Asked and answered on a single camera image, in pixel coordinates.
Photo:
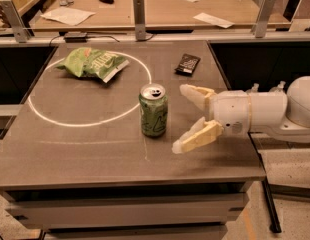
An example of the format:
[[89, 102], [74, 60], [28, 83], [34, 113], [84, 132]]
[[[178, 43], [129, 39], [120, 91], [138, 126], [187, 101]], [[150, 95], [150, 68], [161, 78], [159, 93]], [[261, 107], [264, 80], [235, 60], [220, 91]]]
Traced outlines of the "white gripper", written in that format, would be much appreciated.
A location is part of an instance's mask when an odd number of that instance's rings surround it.
[[233, 137], [241, 137], [248, 132], [249, 96], [246, 92], [223, 91], [215, 95], [213, 89], [189, 84], [182, 84], [180, 92], [202, 111], [209, 106], [210, 121], [200, 118], [173, 143], [174, 154], [186, 153], [210, 144], [222, 135], [223, 131], [225, 136]]

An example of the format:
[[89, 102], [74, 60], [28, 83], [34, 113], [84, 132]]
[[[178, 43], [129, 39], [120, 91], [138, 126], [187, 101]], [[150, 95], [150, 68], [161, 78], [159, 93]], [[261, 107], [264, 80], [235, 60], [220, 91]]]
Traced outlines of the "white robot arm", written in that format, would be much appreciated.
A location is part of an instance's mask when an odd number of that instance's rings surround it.
[[289, 86], [280, 82], [268, 92], [254, 85], [248, 91], [215, 92], [188, 84], [181, 94], [207, 113], [173, 143], [175, 154], [210, 144], [220, 136], [242, 137], [262, 132], [282, 141], [310, 143], [310, 76]]

